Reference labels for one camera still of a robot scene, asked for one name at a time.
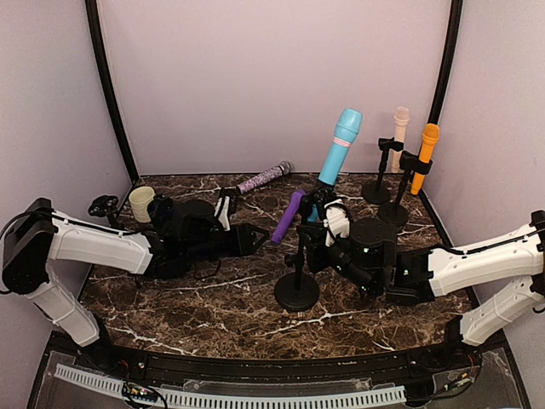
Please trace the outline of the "black stand holding blue microphone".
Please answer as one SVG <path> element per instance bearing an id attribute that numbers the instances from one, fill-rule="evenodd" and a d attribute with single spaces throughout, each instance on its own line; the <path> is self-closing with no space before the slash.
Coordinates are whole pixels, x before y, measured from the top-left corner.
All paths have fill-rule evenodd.
<path id="1" fill-rule="evenodd" d="M 274 287 L 274 296 L 278 304 L 288 312 L 303 312 L 312 308 L 319 298 L 317 281 L 303 273 L 305 262 L 304 248 L 298 244 L 297 252 L 285 259 L 287 265 L 293 265 L 295 272 L 283 275 Z"/>

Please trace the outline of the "purple microphone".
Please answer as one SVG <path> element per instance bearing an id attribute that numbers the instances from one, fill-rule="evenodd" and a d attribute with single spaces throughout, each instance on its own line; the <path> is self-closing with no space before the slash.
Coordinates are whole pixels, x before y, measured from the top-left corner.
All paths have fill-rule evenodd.
<path id="1" fill-rule="evenodd" d="M 301 189 L 298 189 L 291 194 L 290 203 L 284 211 L 280 222 L 278 223 L 277 227 L 271 235 L 271 242 L 274 245 L 279 245 L 284 239 L 305 195 L 305 191 Z"/>

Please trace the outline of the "rhinestone silver-head microphone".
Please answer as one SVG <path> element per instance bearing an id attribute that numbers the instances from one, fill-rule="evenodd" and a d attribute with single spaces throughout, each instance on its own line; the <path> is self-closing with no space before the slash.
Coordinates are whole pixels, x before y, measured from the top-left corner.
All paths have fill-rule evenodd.
<path id="1" fill-rule="evenodd" d="M 256 176 L 252 176 L 247 181 L 241 182 L 236 186 L 239 194 L 246 194 L 258 187 L 262 187 L 271 181 L 275 181 L 282 176 L 288 175 L 292 170 L 292 163 L 283 161 L 276 166 L 262 171 Z"/>

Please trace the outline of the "light blue microphone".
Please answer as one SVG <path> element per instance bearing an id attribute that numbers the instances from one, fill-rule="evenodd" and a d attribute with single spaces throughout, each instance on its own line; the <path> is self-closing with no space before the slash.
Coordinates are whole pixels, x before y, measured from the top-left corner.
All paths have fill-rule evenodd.
<path id="1" fill-rule="evenodd" d="M 352 108 L 343 110 L 336 123 L 332 145 L 314 184 L 314 190 L 323 186 L 335 186 L 338 174 L 344 165 L 350 147 L 360 132 L 363 120 L 363 113 Z"/>

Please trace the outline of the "black tripod shock-mount stand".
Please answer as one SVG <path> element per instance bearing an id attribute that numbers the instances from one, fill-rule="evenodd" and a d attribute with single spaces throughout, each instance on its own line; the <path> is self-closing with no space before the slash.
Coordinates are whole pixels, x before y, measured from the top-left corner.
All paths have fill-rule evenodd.
<path id="1" fill-rule="evenodd" d="M 93 200 L 88 208 L 88 214 L 92 217 L 105 217 L 111 228 L 123 229 L 124 225 L 118 221 L 120 210 L 119 199 L 114 195 L 101 195 Z"/>

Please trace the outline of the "black stand holding orange microphone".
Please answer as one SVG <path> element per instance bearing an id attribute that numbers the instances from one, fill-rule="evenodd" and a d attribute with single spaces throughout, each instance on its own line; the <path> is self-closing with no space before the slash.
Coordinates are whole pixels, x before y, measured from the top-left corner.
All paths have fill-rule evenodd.
<path id="1" fill-rule="evenodd" d="M 398 191 L 393 202 L 383 203 L 379 206 L 378 216 L 386 223 L 399 228 L 403 227 L 409 219 L 408 210 L 401 204 L 404 193 L 412 176 L 426 176 L 431 170 L 433 161 L 428 158 L 422 160 L 419 155 L 403 151 L 400 156 L 399 165 L 403 171 Z"/>

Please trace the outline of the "black stand holding white microphone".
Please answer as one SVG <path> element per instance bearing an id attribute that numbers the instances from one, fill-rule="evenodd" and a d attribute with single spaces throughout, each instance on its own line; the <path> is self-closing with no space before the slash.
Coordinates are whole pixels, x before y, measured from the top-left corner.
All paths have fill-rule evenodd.
<path id="1" fill-rule="evenodd" d="M 362 198 L 373 205 L 381 205 L 390 200 L 390 192 L 382 185 L 382 180 L 386 172 L 390 151 L 401 152 L 404 148 L 404 143 L 395 141 L 393 137 L 380 138 L 378 140 L 378 147 L 381 150 L 381 160 L 376 181 L 364 183 L 361 188 Z"/>

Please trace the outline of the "cream white microphone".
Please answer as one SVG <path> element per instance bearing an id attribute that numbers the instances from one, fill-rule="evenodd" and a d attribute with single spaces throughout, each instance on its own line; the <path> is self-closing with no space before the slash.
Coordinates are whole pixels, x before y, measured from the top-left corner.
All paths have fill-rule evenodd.
<path id="1" fill-rule="evenodd" d="M 397 107 L 394 114 L 394 140 L 404 144 L 406 128 L 410 122 L 410 110 L 408 107 Z M 393 151 L 392 161 L 391 161 L 391 171 L 393 173 L 399 173 L 399 161 L 400 161 L 401 152 Z"/>

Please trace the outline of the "orange microphone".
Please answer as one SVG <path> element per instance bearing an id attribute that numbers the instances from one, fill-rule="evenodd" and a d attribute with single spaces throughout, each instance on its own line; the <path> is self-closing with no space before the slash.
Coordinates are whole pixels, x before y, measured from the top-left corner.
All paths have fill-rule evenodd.
<path id="1" fill-rule="evenodd" d="M 427 124 L 422 133 L 422 147 L 419 153 L 419 168 L 415 171 L 411 190 L 413 195 L 417 195 L 422 189 L 426 174 L 431 169 L 433 150 L 439 142 L 439 126 L 437 124 Z"/>

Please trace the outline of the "dark blue cup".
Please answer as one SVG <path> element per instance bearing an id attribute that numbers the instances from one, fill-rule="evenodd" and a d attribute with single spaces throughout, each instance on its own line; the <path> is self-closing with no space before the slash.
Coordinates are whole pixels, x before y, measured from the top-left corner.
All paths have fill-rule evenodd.
<path id="1" fill-rule="evenodd" d="M 175 213 L 175 202 L 166 195 L 156 194 L 147 205 L 146 211 L 154 228 L 160 229 L 172 222 Z"/>

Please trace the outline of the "white paper cup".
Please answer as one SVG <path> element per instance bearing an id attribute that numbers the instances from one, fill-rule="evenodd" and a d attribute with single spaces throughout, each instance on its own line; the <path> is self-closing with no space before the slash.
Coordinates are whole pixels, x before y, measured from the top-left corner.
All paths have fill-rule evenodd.
<path id="1" fill-rule="evenodd" d="M 129 194 L 129 205 L 137 222 L 149 223 L 151 221 L 147 206 L 153 201 L 154 196 L 154 189 L 148 186 L 138 187 Z"/>

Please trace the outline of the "black front table rail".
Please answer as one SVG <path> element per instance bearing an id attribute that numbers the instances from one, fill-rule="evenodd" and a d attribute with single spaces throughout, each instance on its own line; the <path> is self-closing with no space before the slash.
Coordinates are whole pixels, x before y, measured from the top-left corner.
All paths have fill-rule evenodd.
<path id="1" fill-rule="evenodd" d="M 108 375 L 151 383 L 186 380 L 249 383 L 313 383 L 369 379 L 372 383 L 416 383 L 441 372 L 468 368 L 474 374 L 482 362 L 477 348 L 444 344 L 399 352 L 310 360 L 235 360 L 199 358 L 115 347 L 105 362 L 82 352 L 76 362 Z"/>

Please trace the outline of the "black right corner frame post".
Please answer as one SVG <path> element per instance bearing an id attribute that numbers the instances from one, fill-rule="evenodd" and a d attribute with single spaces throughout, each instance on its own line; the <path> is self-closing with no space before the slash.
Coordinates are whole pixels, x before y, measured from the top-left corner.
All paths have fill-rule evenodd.
<path id="1" fill-rule="evenodd" d="M 450 1 L 449 19 L 446 27 L 445 44 L 439 67 L 438 79 L 433 94 L 433 101 L 428 115 L 428 122 L 439 124 L 445 102 L 446 92 L 450 81 L 450 73 L 456 52 L 459 28 L 462 18 L 462 0 Z"/>

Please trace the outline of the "black corner frame post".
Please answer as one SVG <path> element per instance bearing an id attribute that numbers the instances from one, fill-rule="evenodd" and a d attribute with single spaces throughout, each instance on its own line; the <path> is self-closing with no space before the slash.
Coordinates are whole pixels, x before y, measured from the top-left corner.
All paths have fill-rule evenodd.
<path id="1" fill-rule="evenodd" d="M 96 0 L 85 0 L 84 4 L 89 27 L 89 35 L 95 56 L 95 64 L 99 74 L 106 109 L 111 120 L 112 129 L 116 138 L 119 152 L 122 156 L 124 168 L 126 169 L 129 179 L 132 182 L 136 182 L 138 181 L 140 175 L 136 167 L 133 153 L 131 152 L 129 146 L 129 139 L 123 125 L 116 92 L 112 82 L 112 75 L 106 56 L 106 46 L 100 23 L 99 3 Z"/>
<path id="2" fill-rule="evenodd" d="M 428 122 L 439 124 L 445 102 L 446 92 L 450 81 L 450 73 L 456 52 L 459 28 L 462 18 L 462 0 L 450 1 L 449 19 L 446 27 L 445 44 L 439 67 L 438 79 L 433 94 L 433 101 L 428 115 Z"/>

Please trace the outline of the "black left corner frame post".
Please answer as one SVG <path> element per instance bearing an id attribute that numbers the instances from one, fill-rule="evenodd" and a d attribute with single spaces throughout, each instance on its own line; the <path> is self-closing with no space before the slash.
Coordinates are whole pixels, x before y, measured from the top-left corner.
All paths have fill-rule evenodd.
<path id="1" fill-rule="evenodd" d="M 112 129 L 116 138 L 119 152 L 122 156 L 124 168 L 126 169 L 129 179 L 132 182 L 136 182 L 138 181 L 140 175 L 136 167 L 133 153 L 131 152 L 129 146 L 129 139 L 123 125 L 116 92 L 112 82 L 112 75 L 106 56 L 106 46 L 100 23 L 99 3 L 96 0 L 85 0 L 84 4 L 89 27 L 89 35 L 95 56 L 95 64 L 99 74 L 106 109 L 111 120 Z"/>

